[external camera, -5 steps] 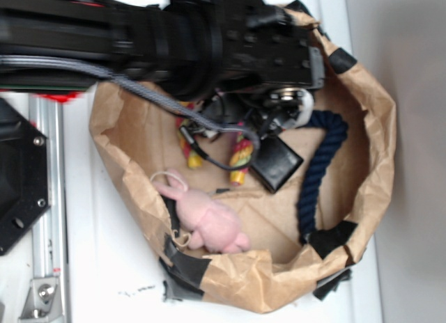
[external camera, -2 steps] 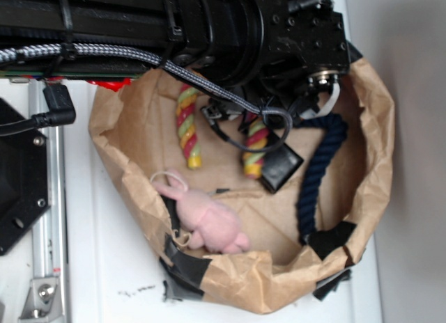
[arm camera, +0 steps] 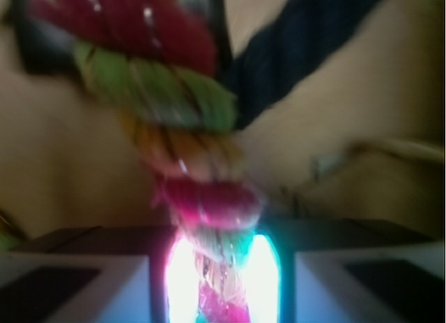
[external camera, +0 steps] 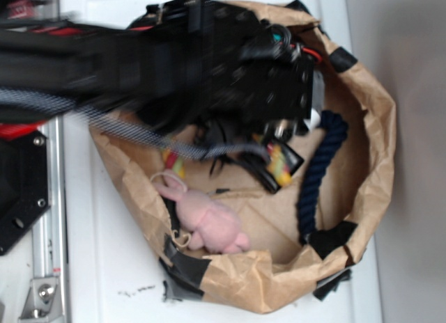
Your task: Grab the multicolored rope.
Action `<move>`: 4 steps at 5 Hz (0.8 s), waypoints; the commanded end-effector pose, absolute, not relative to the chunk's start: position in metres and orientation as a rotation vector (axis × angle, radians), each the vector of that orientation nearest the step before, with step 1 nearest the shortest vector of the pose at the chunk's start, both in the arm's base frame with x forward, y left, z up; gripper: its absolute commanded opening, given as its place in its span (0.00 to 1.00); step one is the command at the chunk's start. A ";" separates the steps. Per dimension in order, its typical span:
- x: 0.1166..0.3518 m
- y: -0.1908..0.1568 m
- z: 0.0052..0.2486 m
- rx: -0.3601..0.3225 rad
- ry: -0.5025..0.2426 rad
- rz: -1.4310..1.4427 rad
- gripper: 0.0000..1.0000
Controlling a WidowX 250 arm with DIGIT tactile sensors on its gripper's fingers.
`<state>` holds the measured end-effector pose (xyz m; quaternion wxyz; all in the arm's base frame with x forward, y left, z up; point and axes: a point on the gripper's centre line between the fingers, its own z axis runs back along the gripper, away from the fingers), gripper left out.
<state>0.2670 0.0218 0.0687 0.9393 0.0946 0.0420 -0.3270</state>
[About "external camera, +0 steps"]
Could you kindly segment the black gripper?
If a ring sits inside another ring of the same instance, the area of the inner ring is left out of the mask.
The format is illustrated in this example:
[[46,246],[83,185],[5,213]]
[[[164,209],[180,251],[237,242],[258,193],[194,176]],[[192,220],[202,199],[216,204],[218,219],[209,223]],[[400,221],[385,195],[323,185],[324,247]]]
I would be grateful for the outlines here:
[[289,141],[309,132],[314,68],[321,58],[291,30],[266,20],[215,32],[210,103],[201,121]]

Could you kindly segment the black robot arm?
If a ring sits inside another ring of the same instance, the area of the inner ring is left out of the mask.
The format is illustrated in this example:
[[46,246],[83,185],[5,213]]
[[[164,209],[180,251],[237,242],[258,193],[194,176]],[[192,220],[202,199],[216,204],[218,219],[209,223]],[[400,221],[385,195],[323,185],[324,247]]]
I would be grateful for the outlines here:
[[214,0],[149,6],[126,29],[1,23],[1,86],[125,109],[161,134],[223,118],[250,129],[311,117],[321,55],[289,27]]

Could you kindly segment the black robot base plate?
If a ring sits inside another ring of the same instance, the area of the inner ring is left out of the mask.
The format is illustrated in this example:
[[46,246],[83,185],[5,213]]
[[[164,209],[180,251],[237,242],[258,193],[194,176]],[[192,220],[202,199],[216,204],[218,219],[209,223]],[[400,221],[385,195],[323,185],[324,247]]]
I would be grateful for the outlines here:
[[1,141],[1,255],[49,209],[47,137],[39,131]]

